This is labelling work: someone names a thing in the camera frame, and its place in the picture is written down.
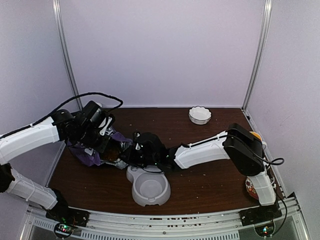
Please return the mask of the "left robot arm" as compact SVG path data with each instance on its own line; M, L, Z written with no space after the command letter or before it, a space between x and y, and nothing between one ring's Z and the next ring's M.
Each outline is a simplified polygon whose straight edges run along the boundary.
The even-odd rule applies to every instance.
M61 222L72 218L72 211L59 191L42 186L11 167L10 161L24 153L56 142L79 144L103 153L110 137L106 130L115 117L96 102L89 101L78 113L55 110L38 123L0 137L0 191L11 193L42 206Z

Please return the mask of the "purple puppy food bag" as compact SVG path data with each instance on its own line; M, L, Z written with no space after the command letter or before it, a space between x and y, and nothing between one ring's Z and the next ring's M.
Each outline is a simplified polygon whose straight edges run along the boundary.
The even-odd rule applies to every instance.
M128 164L121 159L121 154L133 143L132 139L124 137L113 126L105 128L106 142L102 148L94 149L83 144L67 142L71 154L87 167L107 164L118 169L125 169Z

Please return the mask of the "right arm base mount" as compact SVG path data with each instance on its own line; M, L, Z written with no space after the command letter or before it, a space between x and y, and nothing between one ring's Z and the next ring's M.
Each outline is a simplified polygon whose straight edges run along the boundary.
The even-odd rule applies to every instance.
M254 226L255 233L263 238L271 237L276 232L274 220L282 216L282 211L274 205L248 208L239 212L243 227Z

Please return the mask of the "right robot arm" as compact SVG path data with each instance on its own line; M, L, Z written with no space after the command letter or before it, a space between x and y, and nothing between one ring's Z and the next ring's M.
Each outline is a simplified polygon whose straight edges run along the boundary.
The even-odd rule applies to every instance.
M231 160L238 172L250 179L261 206L259 220L268 220L275 212L276 193L268 175L273 162L266 160L263 142L237 123L210 138L175 147L166 147L151 133L136 132L133 143L120 155L125 163L145 169L155 166L163 173L178 172L218 160Z

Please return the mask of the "grey double pet bowl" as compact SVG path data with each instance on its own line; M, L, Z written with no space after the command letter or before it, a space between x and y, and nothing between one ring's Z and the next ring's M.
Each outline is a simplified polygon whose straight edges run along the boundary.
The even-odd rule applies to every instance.
M128 166L126 177L132 183L133 200L140 206L165 204L171 196L171 186L165 174L156 166Z

